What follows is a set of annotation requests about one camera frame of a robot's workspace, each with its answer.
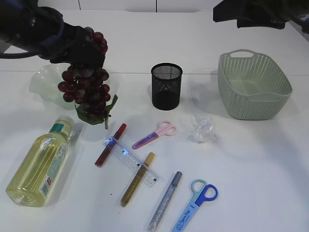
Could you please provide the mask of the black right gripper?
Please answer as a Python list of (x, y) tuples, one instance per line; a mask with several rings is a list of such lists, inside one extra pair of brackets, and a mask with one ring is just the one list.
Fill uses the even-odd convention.
[(238, 28), (285, 28), (278, 0), (224, 0), (213, 8), (213, 21), (237, 21)]

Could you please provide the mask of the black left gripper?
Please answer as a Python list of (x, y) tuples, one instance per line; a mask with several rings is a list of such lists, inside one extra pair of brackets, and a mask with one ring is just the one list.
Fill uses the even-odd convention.
[(39, 57), (51, 63), (69, 63), (90, 68), (102, 67), (106, 39), (101, 32), (64, 23), (60, 37), (52, 36), (40, 44)]

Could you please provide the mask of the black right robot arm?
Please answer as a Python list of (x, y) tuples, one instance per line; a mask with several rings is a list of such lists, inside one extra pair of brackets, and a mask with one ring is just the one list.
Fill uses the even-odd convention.
[(224, 0), (213, 8), (213, 21), (236, 20), (238, 28), (283, 29), (292, 21), (309, 32), (307, 0)]

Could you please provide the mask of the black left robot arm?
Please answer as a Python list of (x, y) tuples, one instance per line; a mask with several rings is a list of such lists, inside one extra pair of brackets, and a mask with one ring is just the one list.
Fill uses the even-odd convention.
[(0, 39), (23, 49), (23, 53), (2, 53), (3, 59), (38, 56), (51, 63), (102, 67), (105, 55), (90, 41), (90, 31), (70, 25), (51, 7), (40, 7), (36, 0), (0, 2)]

